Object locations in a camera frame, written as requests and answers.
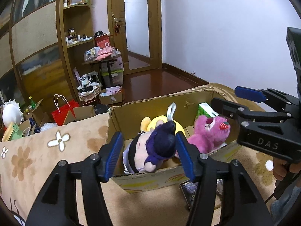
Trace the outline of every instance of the pink bear plush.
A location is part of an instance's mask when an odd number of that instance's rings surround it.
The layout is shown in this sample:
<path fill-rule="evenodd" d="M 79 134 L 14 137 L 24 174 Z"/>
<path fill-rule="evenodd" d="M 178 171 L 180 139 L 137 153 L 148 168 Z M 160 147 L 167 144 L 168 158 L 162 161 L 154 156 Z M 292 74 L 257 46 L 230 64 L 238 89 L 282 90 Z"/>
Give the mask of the pink bear plush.
<path fill-rule="evenodd" d="M 201 153 L 209 153 L 226 141 L 230 133 L 227 119 L 221 116 L 208 118 L 200 115 L 195 120 L 195 131 L 187 141 L 194 144 Z"/>

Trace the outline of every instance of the table leg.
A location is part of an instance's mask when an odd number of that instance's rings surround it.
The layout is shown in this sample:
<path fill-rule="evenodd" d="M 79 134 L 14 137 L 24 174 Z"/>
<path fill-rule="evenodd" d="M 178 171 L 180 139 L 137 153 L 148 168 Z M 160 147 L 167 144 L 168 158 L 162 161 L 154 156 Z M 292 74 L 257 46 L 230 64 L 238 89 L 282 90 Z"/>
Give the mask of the table leg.
<path fill-rule="evenodd" d="M 112 79 L 112 73 L 111 73 L 110 61 L 107 61 L 107 62 L 106 62 L 106 65 L 107 65 L 107 67 L 108 67 L 109 79 L 110 79 L 110 84 L 111 84 L 110 87 L 112 87 L 112 86 L 113 86 L 113 79 Z"/>

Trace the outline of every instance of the white egg-shaped toy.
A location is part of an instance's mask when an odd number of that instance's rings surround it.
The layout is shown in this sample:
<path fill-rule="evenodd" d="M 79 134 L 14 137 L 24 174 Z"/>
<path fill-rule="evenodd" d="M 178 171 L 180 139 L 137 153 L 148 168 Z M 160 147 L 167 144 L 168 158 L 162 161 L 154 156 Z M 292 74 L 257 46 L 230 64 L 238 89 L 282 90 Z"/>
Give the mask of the white egg-shaped toy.
<path fill-rule="evenodd" d="M 11 122 L 16 122 L 19 125 L 22 116 L 19 104 L 13 100 L 11 102 L 5 102 L 3 107 L 2 120 L 6 128 L 9 127 Z"/>

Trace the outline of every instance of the bottle with yellow cap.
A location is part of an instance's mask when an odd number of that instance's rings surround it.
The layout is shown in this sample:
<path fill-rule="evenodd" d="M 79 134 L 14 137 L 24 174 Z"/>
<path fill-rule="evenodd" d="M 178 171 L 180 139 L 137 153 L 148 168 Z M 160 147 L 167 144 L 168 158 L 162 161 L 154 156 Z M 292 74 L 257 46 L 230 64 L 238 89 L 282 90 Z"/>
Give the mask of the bottle with yellow cap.
<path fill-rule="evenodd" d="M 36 104 L 36 102 L 35 101 L 33 101 L 33 98 L 32 98 L 32 96 L 30 96 L 29 97 L 29 100 L 30 100 L 30 105 L 31 105 L 31 107 L 33 108 L 33 110 L 35 109 L 35 107 L 37 106 L 37 104 Z"/>

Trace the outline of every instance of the human hand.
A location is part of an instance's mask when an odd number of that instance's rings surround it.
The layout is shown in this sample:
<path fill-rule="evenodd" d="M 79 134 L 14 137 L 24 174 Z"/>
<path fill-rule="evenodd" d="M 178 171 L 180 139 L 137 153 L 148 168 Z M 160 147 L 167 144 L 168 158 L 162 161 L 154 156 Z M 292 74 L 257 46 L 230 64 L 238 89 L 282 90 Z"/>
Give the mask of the human hand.
<path fill-rule="evenodd" d="M 278 158 L 274 158 L 273 159 L 273 164 L 274 164 L 274 169 L 273 169 L 274 177 L 277 180 L 282 181 L 283 178 L 287 174 L 287 170 L 286 170 L 286 167 L 285 167 L 285 164 L 287 164 L 287 162 L 284 161 L 284 160 L 278 159 Z M 290 172 L 298 173 L 298 172 L 300 172 L 300 170 L 301 170 L 301 162 L 299 164 L 291 164 L 290 165 Z M 299 179 L 296 186 L 301 187 L 301 179 Z"/>

